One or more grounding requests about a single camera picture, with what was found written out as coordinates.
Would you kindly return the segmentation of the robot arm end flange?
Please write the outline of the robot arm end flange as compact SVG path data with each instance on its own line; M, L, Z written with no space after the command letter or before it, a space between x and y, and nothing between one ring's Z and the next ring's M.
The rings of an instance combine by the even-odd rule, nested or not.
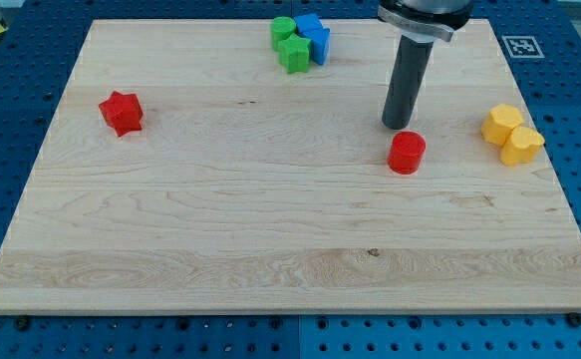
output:
M378 17L419 43L449 42L470 19L474 0L380 0Z

